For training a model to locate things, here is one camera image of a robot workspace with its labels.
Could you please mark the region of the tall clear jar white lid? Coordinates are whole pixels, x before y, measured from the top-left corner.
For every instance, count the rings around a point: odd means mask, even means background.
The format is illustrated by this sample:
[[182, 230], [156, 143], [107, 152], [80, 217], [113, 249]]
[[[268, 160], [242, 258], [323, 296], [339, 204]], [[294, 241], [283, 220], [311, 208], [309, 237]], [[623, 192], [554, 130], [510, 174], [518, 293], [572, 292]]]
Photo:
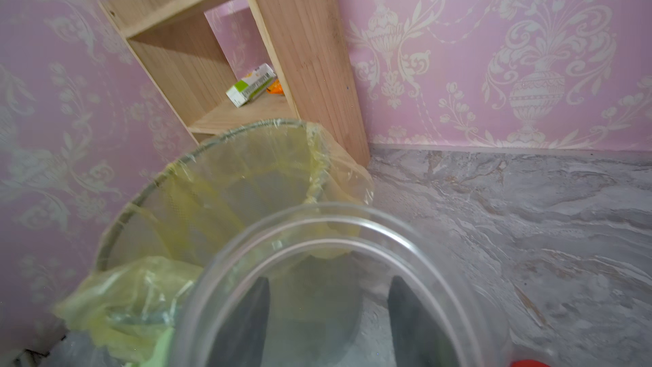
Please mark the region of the tall clear jar white lid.
[[503, 311], [439, 246], [366, 206], [293, 207], [224, 246], [183, 305], [168, 365], [208, 366], [217, 333], [258, 278], [270, 313], [261, 366], [397, 366], [387, 298], [394, 276], [453, 344], [459, 366], [507, 366]]

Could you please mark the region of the yellow plastic bin liner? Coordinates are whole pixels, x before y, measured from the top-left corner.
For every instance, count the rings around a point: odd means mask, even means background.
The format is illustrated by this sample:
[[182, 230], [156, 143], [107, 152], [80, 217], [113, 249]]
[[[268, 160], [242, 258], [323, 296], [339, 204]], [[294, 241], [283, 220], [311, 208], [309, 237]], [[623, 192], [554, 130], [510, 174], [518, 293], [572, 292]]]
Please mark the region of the yellow plastic bin liner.
[[236, 128], [170, 164], [125, 206], [54, 314], [112, 357], [144, 365], [203, 268], [239, 233], [291, 207], [368, 205], [373, 194], [368, 171], [319, 124]]

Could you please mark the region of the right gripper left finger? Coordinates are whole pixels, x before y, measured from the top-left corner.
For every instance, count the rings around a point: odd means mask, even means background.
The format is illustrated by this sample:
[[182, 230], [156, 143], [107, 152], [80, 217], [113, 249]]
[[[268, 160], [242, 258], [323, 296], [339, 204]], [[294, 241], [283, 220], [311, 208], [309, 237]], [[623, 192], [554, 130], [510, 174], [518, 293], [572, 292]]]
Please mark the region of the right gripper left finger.
[[269, 281], [258, 278], [218, 331], [207, 365], [261, 366], [269, 313]]

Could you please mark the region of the mesh trash bin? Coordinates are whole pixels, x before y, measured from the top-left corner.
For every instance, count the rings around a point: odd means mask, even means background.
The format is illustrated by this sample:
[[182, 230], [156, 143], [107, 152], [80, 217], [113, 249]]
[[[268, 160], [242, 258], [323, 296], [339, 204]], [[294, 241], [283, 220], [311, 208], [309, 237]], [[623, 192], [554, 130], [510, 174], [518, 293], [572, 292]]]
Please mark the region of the mesh trash bin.
[[102, 236], [94, 270], [154, 256], [205, 265], [254, 223], [321, 200], [329, 141], [319, 124], [289, 119], [205, 140], [127, 203]]

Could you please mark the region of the red jar lid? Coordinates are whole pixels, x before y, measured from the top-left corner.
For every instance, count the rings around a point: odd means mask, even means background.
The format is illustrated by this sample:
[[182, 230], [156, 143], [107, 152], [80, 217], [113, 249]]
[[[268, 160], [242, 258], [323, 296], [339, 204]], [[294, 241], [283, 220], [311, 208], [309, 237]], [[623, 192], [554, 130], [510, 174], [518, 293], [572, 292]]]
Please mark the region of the red jar lid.
[[511, 363], [510, 367], [550, 367], [550, 366], [537, 360], [516, 360]]

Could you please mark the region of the orange snack bag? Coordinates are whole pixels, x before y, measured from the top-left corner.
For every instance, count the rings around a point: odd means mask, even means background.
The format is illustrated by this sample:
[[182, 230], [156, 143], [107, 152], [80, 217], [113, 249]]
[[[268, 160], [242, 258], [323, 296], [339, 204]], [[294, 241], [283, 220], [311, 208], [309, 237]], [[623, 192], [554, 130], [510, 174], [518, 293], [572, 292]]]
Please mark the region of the orange snack bag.
[[276, 79], [273, 83], [271, 83], [268, 86], [267, 92], [272, 93], [272, 94], [280, 94], [280, 95], [285, 94], [285, 92], [284, 92], [284, 90], [282, 88], [282, 85], [280, 83], [280, 80], [278, 80], [278, 79]]

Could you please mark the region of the wooden two-tier shelf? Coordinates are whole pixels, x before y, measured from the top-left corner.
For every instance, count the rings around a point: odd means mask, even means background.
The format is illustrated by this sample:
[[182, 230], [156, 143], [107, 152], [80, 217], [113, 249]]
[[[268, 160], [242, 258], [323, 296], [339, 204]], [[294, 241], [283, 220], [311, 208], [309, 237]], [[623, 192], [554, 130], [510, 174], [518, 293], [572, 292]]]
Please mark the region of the wooden two-tier shelf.
[[246, 0], [283, 92], [237, 107], [208, 13], [233, 0], [103, 0], [100, 7], [196, 141], [277, 118], [317, 122], [361, 164], [368, 139], [337, 0]]

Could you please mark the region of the green white carton box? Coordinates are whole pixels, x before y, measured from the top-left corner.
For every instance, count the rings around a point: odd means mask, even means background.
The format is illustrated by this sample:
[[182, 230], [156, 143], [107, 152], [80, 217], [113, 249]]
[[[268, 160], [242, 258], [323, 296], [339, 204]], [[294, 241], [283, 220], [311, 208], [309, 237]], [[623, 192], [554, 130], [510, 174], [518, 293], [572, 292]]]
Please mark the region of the green white carton box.
[[276, 78], [274, 70], [263, 63], [229, 88], [226, 95], [236, 108], [240, 108], [266, 91]]

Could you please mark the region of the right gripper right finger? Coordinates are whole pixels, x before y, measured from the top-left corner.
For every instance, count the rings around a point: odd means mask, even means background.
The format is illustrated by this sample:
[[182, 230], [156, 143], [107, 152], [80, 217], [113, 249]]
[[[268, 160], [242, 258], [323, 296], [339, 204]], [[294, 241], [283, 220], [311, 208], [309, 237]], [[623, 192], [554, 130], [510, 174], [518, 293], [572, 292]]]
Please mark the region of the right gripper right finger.
[[400, 276], [387, 298], [397, 367], [459, 366], [447, 333]]

